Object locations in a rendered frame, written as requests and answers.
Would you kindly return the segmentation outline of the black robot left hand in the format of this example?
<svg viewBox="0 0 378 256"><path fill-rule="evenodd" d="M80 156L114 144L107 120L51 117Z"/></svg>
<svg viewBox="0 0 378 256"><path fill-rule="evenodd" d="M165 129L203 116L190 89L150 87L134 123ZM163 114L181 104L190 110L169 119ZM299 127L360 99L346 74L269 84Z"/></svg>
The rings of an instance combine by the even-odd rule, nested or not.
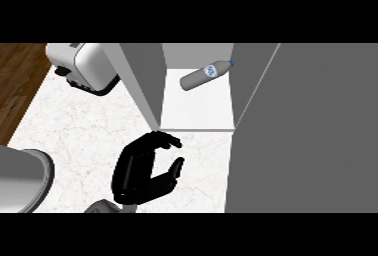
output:
<svg viewBox="0 0 378 256"><path fill-rule="evenodd" d="M181 139L153 131L123 149L113 175L114 200L123 205L142 205L173 192L185 158L179 157L166 173L153 177L156 150L182 147Z"/></svg>

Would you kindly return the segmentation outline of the white open cabinet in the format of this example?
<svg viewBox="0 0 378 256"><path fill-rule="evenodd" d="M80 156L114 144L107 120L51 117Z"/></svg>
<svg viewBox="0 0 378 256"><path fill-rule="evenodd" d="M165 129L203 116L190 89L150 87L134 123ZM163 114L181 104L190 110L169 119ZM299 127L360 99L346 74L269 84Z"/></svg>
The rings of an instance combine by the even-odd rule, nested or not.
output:
<svg viewBox="0 0 378 256"><path fill-rule="evenodd" d="M230 77L191 90L181 86L184 76L233 59L231 43L106 43L103 49L154 130L236 130Z"/></svg>

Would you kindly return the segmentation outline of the clear plastic water bottle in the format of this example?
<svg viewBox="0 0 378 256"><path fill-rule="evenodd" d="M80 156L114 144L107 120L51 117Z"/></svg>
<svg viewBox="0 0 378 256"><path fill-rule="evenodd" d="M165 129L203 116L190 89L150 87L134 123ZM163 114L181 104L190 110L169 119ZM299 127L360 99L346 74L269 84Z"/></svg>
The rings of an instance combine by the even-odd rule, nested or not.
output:
<svg viewBox="0 0 378 256"><path fill-rule="evenodd" d="M196 89L219 77L222 77L234 67L234 61L219 60L207 64L203 68L181 78L181 87L185 91Z"/></svg>

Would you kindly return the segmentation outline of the pale grey round appliance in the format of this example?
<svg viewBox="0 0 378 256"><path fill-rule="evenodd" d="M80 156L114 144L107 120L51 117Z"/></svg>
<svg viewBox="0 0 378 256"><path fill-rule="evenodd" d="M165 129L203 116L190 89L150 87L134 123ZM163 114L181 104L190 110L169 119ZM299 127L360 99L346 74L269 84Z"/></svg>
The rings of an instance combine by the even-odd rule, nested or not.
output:
<svg viewBox="0 0 378 256"><path fill-rule="evenodd" d="M0 145L0 213L32 213L41 206L55 178L49 154Z"/></svg>

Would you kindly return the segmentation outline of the white toaster with black base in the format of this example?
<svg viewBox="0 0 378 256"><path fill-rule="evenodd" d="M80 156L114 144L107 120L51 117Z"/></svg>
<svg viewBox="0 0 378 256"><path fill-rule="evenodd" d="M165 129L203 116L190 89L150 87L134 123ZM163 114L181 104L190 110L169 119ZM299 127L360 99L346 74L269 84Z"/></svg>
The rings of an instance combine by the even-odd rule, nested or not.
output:
<svg viewBox="0 0 378 256"><path fill-rule="evenodd" d="M72 87L97 96L111 92L120 76L100 43L49 43L47 55Z"/></svg>

